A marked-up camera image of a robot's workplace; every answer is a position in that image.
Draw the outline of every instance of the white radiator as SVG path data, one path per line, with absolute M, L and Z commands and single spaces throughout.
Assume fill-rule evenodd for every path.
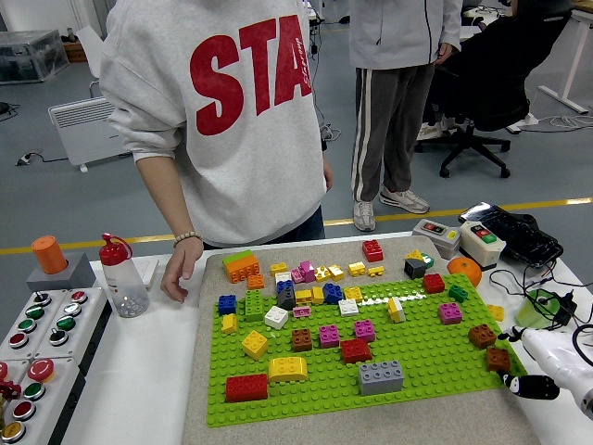
M 87 172 L 86 163 L 127 153 L 121 147 L 122 138 L 107 123 L 113 106 L 104 97 L 58 105 L 49 109 L 72 165 Z

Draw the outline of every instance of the small device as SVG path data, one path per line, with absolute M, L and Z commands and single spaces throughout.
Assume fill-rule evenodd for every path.
M 460 248 L 461 230 L 459 227 L 447 227 L 446 225 L 423 219 L 416 224 L 411 234 L 428 236 L 435 244 L 440 256 L 445 260 L 453 258 Z
M 467 221 L 461 226 L 460 250 L 477 262 L 483 271 L 496 267 L 500 252 L 506 245 L 479 222 Z

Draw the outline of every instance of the desk leg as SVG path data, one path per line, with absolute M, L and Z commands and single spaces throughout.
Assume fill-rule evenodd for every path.
M 581 55 L 583 54 L 583 48 L 585 47 L 585 41 L 587 40 L 587 34 L 589 31 L 589 23 L 579 21 L 578 29 L 576 30 L 576 39 L 574 39 L 574 57 L 573 57 L 573 65 L 571 66 L 568 73 L 564 76 L 562 80 L 562 87 L 561 87 L 561 94 L 556 93 L 555 91 L 551 90 L 547 86 L 540 85 L 538 88 L 546 93 L 547 95 L 551 95 L 556 100 L 562 102 L 567 107 L 572 108 L 579 114 L 587 114 L 588 110 L 586 108 L 581 107 L 578 104 L 575 104 L 572 100 L 568 98 L 568 93 L 571 89 L 573 84 L 574 75 L 576 74 L 576 69 L 578 67 L 578 62 L 581 59 Z

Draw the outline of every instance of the red cap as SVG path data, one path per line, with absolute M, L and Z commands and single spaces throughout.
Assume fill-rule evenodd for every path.
M 106 244 L 99 250 L 99 258 L 104 266 L 115 266 L 132 257 L 132 248 L 128 243 L 118 236 L 103 234 Z M 117 243 L 112 243 L 112 239 L 117 239 Z

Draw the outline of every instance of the yellow floor line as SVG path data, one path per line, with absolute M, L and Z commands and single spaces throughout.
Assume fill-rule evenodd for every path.
M 501 206 L 504 210 L 517 211 L 517 210 L 530 210 L 530 209 L 545 209 L 550 207 L 563 207 L 563 206 L 574 206 L 580 204 L 591 204 L 593 203 L 593 197 L 579 197 L 575 199 L 558 199 L 555 201 L 540 201 L 540 202 L 525 202 L 522 204 L 508 204 Z M 443 216 L 455 216 L 463 213 L 467 209 L 452 209 L 452 210 L 435 210 L 429 211 L 424 215 L 416 215 L 413 213 L 399 213 L 395 215 L 382 215 L 376 216 L 375 220 L 378 223 L 386 221 L 403 221 L 403 220 L 420 220 L 422 218 L 438 218 Z M 335 227 L 338 225 L 349 225 L 353 224 L 352 218 L 345 218 L 344 220 L 329 220 L 323 222 L 325 227 Z M 173 235 L 154 235 L 154 236 L 137 236 L 132 238 L 124 238 L 129 244 L 139 243 L 155 243 L 159 241 L 172 241 Z M 62 250 L 72 250 L 81 248 L 100 248 L 105 244 L 103 240 L 97 241 L 81 241 L 78 243 L 60 243 Z M 26 248 L 0 248 L 0 255 L 17 255 L 21 253 L 31 253 L 31 247 Z

